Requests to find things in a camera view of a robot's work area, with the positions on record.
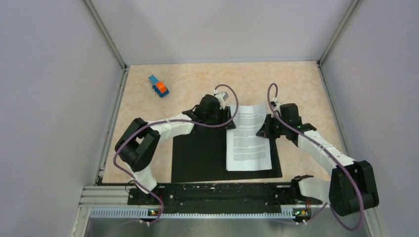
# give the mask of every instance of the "enclosure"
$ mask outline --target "enclosure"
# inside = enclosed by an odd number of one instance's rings
[[[263,83],[277,77],[284,98],[322,105],[306,110],[305,120],[313,115],[334,145],[371,163],[380,204],[364,212],[364,227],[354,233],[326,210],[307,226],[176,219],[131,224],[115,236],[416,233],[418,1],[15,0],[3,1],[1,11],[2,236],[103,236],[122,221],[89,215],[97,202],[126,202],[126,177],[111,180],[106,160],[117,121],[132,110],[127,85],[149,72],[177,78],[171,88],[181,78],[203,84],[208,72],[222,75],[220,82],[236,77],[239,87],[249,75],[248,87],[263,93]],[[164,106],[159,99],[150,101]],[[289,182],[294,173],[286,173],[285,160],[282,181]],[[106,172],[121,186],[87,195]],[[344,221],[354,226],[358,216]]]

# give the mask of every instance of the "metal frame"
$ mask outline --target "metal frame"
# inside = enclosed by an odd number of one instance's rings
[[[352,0],[351,5],[349,6],[348,10],[346,11],[345,15],[343,16],[339,26],[337,27],[335,33],[333,34],[332,39],[330,40],[328,46],[326,46],[325,51],[323,52],[322,56],[319,59],[318,64],[321,66],[323,66],[324,62],[326,61],[328,55],[330,54],[333,46],[336,44],[338,38],[340,37],[340,35],[342,34],[345,26],[347,25],[348,21],[350,20],[350,18],[352,17],[353,13],[355,12],[355,10],[357,9],[357,7],[360,5],[360,3],[362,2],[362,0]]]
[[[103,177],[103,172],[106,164],[106,159],[109,152],[109,146],[111,143],[111,138],[114,132],[114,127],[116,123],[116,118],[118,116],[118,111],[121,105],[122,95],[124,91],[124,87],[126,84],[127,76],[129,73],[129,66],[127,66],[118,52],[112,38],[110,37],[105,25],[103,24],[102,20],[100,19],[99,14],[97,13],[93,3],[91,0],[82,0],[85,4],[87,10],[89,11],[90,15],[93,18],[94,23],[96,24],[98,30],[100,31],[103,39],[105,40],[109,50],[112,52],[114,58],[116,59],[117,63],[123,70],[123,76],[121,78],[121,83],[118,88],[118,92],[115,98],[115,103],[112,108],[112,114],[109,121],[109,126],[107,128],[107,135],[104,138],[102,152],[100,155],[100,162],[98,167],[98,175],[97,177]],[[343,126],[341,125],[341,120],[339,118],[339,113],[337,111],[333,95],[329,89],[328,80],[323,73],[323,64],[326,62],[328,55],[330,54],[331,50],[333,49],[334,45],[338,41],[342,31],[345,29],[347,22],[352,17],[354,11],[360,5],[361,0],[353,0],[350,7],[348,8],[347,12],[345,13],[341,23],[339,24],[336,32],[334,33],[331,41],[329,42],[328,46],[326,47],[322,57],[317,62],[318,71],[320,74],[320,78],[323,83],[324,90],[327,95],[327,99],[329,102],[329,106],[331,108],[336,127],[338,129],[339,138],[341,143],[344,147],[344,151],[349,155],[351,154],[350,148],[347,144],[345,132]],[[118,207],[118,208],[129,208],[127,204],[128,193],[125,191],[125,186],[86,186],[82,192],[82,196],[80,198],[79,207],[77,210],[77,214],[75,217],[75,221],[73,224],[72,230],[72,237],[83,237],[84,233],[87,229],[88,219],[90,213],[93,208],[103,207]],[[155,206],[141,206],[144,208],[156,208]],[[302,205],[287,205],[284,208],[301,208]],[[375,236],[388,236],[384,221],[380,214],[380,211],[377,208],[368,209],[365,212],[366,215],[366,222],[367,228],[370,231],[370,235]]]
[[[86,9],[89,11],[89,14],[92,16],[93,21],[99,30],[100,34],[102,35],[103,39],[105,40],[106,45],[108,46],[109,50],[111,51],[112,55],[118,62],[119,66],[124,70],[126,69],[126,63],[122,59],[121,54],[119,53],[117,47],[115,46],[114,41],[112,40],[111,36],[109,35],[108,30],[105,27],[105,24],[103,24],[102,20],[100,19],[99,14],[96,11],[96,8],[94,7],[91,0],[82,0]]]

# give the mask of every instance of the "metal bar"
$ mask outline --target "metal bar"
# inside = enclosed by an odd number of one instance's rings
[[[127,67],[124,70],[124,73],[123,73],[122,79],[121,79],[121,83],[120,83],[119,88],[118,88],[117,97],[115,99],[115,103],[114,103],[113,108],[112,108],[111,120],[109,121],[107,135],[106,135],[105,141],[103,143],[99,168],[103,168],[103,169],[105,168],[106,159],[108,157],[109,147],[111,146],[112,136],[114,134],[115,123],[117,121],[119,108],[121,106],[122,95],[124,93],[124,88],[125,88],[125,84],[126,84],[126,79],[128,77],[128,73],[129,73],[129,67]]]
[[[342,122],[340,120],[339,114],[338,114],[337,109],[336,109],[335,100],[333,99],[332,93],[330,92],[329,83],[328,83],[328,81],[325,77],[325,74],[323,73],[323,69],[322,69],[322,66],[320,65],[320,63],[317,63],[317,69],[318,69],[319,74],[320,74],[320,79],[322,80],[323,88],[324,88],[325,93],[326,93],[326,97],[327,97],[327,100],[328,100],[328,103],[329,103],[330,110],[332,111],[332,116],[333,116],[333,119],[335,121],[335,125],[336,125],[336,128],[337,128],[337,133],[339,134],[339,138],[340,138],[340,142],[342,143],[344,152],[347,155],[350,155],[351,152],[350,152],[349,146],[346,142],[347,139],[346,139],[346,136],[345,136],[345,133],[344,133]]]
[[[97,26],[100,34],[102,35],[103,39],[105,40],[109,50],[111,50],[112,55],[114,56],[114,58],[118,62],[119,66],[122,69],[125,69],[126,68],[126,63],[122,59],[121,54],[119,53],[117,47],[115,46],[115,43],[113,42],[111,36],[109,35],[108,30],[106,29],[105,25],[103,24],[102,20],[100,19],[100,16],[97,13],[93,3],[91,2],[91,0],[83,0],[83,2],[84,2],[84,5],[86,6],[86,8],[88,9],[90,15],[92,16],[93,21],[95,22],[95,25]]]
[[[387,227],[385,226],[381,212],[377,207],[364,211],[368,231],[371,237],[388,237]]]
[[[86,186],[80,198],[80,206],[127,205],[128,193],[125,186]]]
[[[150,216],[149,208],[130,207],[94,207],[90,218],[140,218],[156,219]],[[201,213],[163,213],[162,219],[294,219],[293,208],[282,208],[280,213],[248,213],[248,214],[201,214]]]
[[[77,209],[76,218],[74,219],[71,237],[83,237],[86,232],[87,223],[91,213],[90,207],[79,207]]]
[[[337,27],[335,33],[333,34],[332,39],[330,40],[328,46],[326,47],[325,51],[323,52],[322,57],[319,60],[320,66],[322,66],[324,64],[324,62],[326,61],[331,49],[335,45],[337,39],[339,38],[339,36],[343,32],[343,29],[346,26],[346,23],[349,21],[349,19],[351,18],[352,14],[354,13],[356,7],[359,5],[360,2],[361,2],[361,0],[353,0],[352,1],[351,5],[349,6],[348,10],[346,11],[343,19],[341,20],[339,26]]]

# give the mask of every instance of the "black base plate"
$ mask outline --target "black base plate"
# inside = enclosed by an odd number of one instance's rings
[[[158,184],[153,192],[165,204],[165,213],[279,213],[281,205],[306,202],[295,199],[291,183]],[[129,194],[128,205],[159,205],[137,188]],[[311,198],[310,203],[321,201]]]

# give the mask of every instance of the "metal edge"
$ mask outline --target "metal edge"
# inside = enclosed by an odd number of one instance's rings
[[[73,228],[70,234],[71,237],[84,237],[89,221],[90,212],[90,207],[79,207],[77,209],[76,217],[74,218]]]
[[[337,133],[339,135],[340,142],[342,143],[344,152],[347,155],[350,155],[351,150],[350,150],[350,148],[349,148],[349,146],[346,142],[347,141],[346,135],[345,135],[342,123],[341,123],[341,119],[338,115],[339,113],[337,112],[335,100],[333,99],[332,93],[330,92],[329,83],[326,79],[325,74],[323,73],[323,68],[322,68],[322,66],[320,65],[319,62],[317,62],[317,70],[319,71],[320,79],[322,81],[323,88],[324,88],[325,93],[326,93],[327,101],[329,103],[330,110],[332,111],[333,120],[335,121],[335,126],[337,128]]]
[[[121,54],[119,53],[114,41],[112,40],[111,36],[109,35],[109,32],[105,27],[105,24],[103,24],[103,21],[100,19],[100,16],[97,13],[96,8],[94,7],[93,3],[91,2],[91,0],[82,0],[82,2],[84,3],[85,7],[89,11],[97,29],[99,30],[100,34],[102,35],[103,39],[105,40],[106,45],[108,46],[112,55],[114,56],[114,58],[118,62],[119,66],[122,69],[125,69],[126,68],[126,63],[124,62],[124,60],[123,60]]]
[[[339,134],[340,142],[343,145],[343,149],[345,153],[350,156],[351,150],[346,142],[347,139],[346,139],[343,126],[341,125],[341,120],[338,115],[339,113],[337,112],[335,101],[333,99],[332,93],[330,92],[328,80],[326,78],[326,75],[323,72],[323,66],[320,65],[319,62],[317,63],[317,68],[320,74],[320,78],[321,78],[324,90],[326,92],[326,96],[328,99],[330,109],[332,111],[333,118],[335,120],[335,125],[337,128],[337,133]],[[366,226],[367,226],[370,236],[371,237],[387,237],[388,236],[387,228],[382,218],[380,210],[377,207],[375,207],[375,208],[364,210],[364,213],[365,213]]]
[[[327,45],[325,51],[322,54],[322,57],[320,57],[319,64],[322,66],[324,62],[326,61],[327,57],[330,54],[330,51],[332,50],[333,46],[336,44],[339,36],[342,34],[346,24],[348,23],[349,19],[352,17],[355,9],[357,6],[359,6],[359,3],[361,3],[362,0],[353,0],[351,5],[349,6],[348,10],[346,11],[345,15],[343,16],[342,20],[340,21],[339,26],[337,27],[335,33],[332,36],[332,39],[330,40],[329,44]]]
[[[109,153],[109,147],[111,145],[111,141],[112,141],[112,136],[114,134],[114,128],[115,128],[115,123],[118,117],[118,113],[119,113],[119,108],[121,106],[121,101],[122,101],[122,95],[124,93],[124,89],[125,89],[125,84],[126,84],[126,79],[128,77],[129,74],[129,66],[123,71],[122,77],[121,77],[121,83],[120,86],[118,87],[118,92],[116,94],[116,98],[115,98],[115,102],[114,105],[112,107],[112,114],[110,116],[110,120],[108,123],[108,129],[106,132],[106,136],[104,137],[104,140],[102,142],[103,147],[102,147],[102,152],[100,155],[100,162],[99,162],[99,167],[98,167],[98,171],[97,171],[97,177],[101,177],[100,175],[103,173],[104,169],[105,169],[105,165],[106,165],[106,159],[108,157],[108,153]]]
[[[382,218],[381,211],[374,207],[364,211],[368,231],[371,237],[388,237],[388,230]]]

